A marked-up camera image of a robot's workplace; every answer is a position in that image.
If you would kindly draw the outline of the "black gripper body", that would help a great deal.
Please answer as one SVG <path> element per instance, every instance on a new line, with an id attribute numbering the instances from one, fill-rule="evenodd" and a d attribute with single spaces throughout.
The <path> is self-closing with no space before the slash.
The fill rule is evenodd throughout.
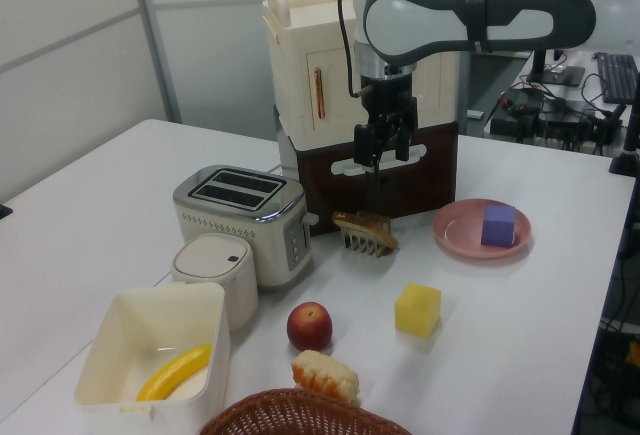
<path id="1" fill-rule="evenodd" d="M 360 82 L 361 104 L 368 115 L 368 126 L 373 127 L 378 122 L 402 123 L 409 130 L 417 129 L 417 101 L 413 96 L 411 74 L 388 79 L 361 76 Z"/>

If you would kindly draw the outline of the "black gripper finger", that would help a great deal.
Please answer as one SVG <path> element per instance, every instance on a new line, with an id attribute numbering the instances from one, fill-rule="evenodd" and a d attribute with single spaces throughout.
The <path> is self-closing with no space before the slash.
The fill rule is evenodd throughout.
<path id="1" fill-rule="evenodd" d="M 361 166 L 375 164 L 375 134 L 371 125 L 358 124 L 354 127 L 354 162 Z"/>
<path id="2" fill-rule="evenodd" d="M 418 126 L 417 99 L 412 97 L 406 108 L 400 112 L 396 138 L 396 159 L 409 160 L 411 137 Z"/>

